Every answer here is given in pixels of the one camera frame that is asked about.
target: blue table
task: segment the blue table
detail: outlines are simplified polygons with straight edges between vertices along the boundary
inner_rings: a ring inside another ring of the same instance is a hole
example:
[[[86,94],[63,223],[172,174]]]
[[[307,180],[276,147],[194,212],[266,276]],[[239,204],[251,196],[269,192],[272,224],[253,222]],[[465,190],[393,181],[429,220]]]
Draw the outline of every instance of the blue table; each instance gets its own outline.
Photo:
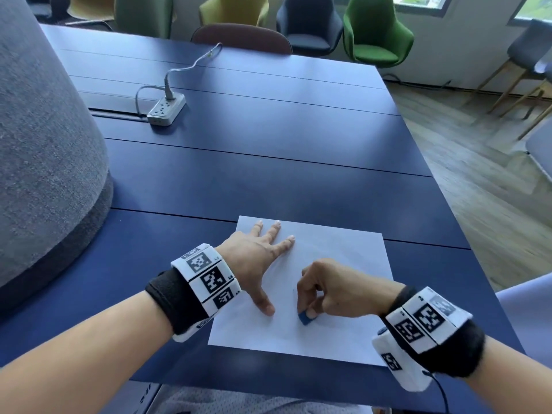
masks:
[[[206,49],[43,29],[80,91],[125,99]],[[0,321],[0,365],[142,290],[183,250],[220,243],[239,215],[382,232],[397,280],[430,285],[522,349],[374,68],[230,48],[201,68],[175,79],[188,105],[169,128],[95,118],[114,209],[63,276]],[[168,343],[134,379],[443,410],[435,385],[410,394],[381,367],[207,346],[209,328]],[[453,413],[487,412],[462,382],[442,382]]]

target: gray cylindrical column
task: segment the gray cylindrical column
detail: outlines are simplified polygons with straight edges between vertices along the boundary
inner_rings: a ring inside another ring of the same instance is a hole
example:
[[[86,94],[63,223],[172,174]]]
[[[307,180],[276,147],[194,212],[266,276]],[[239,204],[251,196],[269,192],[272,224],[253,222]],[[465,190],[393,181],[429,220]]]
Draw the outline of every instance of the gray cylindrical column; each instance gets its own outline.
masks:
[[[106,145],[25,0],[0,0],[0,313],[86,248],[113,196]]]

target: white power strip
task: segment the white power strip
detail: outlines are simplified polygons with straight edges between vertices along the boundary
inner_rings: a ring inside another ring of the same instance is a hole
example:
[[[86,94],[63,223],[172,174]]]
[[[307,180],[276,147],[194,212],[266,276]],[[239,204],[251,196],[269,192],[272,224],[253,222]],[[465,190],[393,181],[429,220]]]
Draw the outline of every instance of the white power strip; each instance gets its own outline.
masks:
[[[169,126],[175,121],[186,104],[186,98],[182,93],[173,92],[173,94],[175,96],[173,100],[167,100],[166,97],[163,97],[149,111],[146,116],[150,124]]]

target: blue eraser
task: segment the blue eraser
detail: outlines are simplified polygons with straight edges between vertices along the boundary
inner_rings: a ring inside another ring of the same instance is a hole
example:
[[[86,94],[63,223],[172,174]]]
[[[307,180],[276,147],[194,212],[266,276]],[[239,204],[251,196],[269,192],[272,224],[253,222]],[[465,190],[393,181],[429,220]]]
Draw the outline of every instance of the blue eraser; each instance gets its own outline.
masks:
[[[307,311],[306,310],[299,314],[299,319],[301,320],[303,325],[308,325],[313,321],[309,317],[307,317]]]

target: sheet of paper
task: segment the sheet of paper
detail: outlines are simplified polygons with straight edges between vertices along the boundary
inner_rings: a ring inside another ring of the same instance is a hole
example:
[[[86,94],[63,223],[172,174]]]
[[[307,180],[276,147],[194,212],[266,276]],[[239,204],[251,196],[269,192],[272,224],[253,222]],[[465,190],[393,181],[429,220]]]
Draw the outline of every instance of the sheet of paper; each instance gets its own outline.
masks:
[[[240,216],[236,230],[249,232],[259,219],[263,218]],[[275,221],[263,222],[261,235]],[[382,235],[282,221],[276,242],[291,234],[296,237],[293,249],[279,257],[263,278],[263,288],[276,308],[274,316],[262,314],[249,295],[241,293],[215,317],[209,344],[384,366],[371,343],[383,327],[378,317],[322,314],[304,326],[297,316],[296,289],[303,267],[321,257],[392,279]]]

